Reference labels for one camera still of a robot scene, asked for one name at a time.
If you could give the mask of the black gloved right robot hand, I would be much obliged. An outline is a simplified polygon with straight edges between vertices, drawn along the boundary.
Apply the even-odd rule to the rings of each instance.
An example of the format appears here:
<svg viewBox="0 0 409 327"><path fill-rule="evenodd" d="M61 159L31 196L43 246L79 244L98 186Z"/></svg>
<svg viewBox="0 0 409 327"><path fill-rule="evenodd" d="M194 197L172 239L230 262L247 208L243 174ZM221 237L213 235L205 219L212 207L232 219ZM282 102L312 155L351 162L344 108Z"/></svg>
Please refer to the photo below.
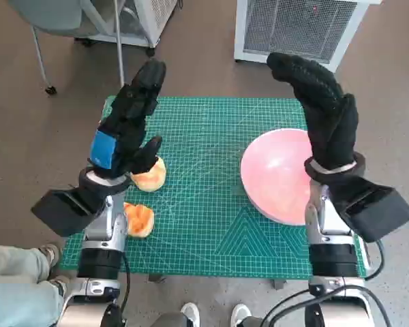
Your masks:
<svg viewBox="0 0 409 327"><path fill-rule="evenodd" d="M293 88L303 107L314 161L330 171L354 165L359 122L354 95L344 92L334 74L315 61L273 52L267 65L274 79Z"/></svg>

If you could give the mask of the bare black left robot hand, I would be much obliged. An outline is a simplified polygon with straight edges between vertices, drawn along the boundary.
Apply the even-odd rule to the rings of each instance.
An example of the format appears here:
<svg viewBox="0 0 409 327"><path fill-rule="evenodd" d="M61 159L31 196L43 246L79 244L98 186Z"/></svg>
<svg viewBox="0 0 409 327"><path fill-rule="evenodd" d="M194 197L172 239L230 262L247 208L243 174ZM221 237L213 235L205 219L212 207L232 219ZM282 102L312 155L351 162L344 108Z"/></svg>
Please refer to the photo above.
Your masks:
<svg viewBox="0 0 409 327"><path fill-rule="evenodd" d="M114 179L125 173L142 174L156 164L162 138L144 142L145 127L158 105L165 77L165 62L150 59L121 87L91 144L89 162L97 175Z"/></svg>

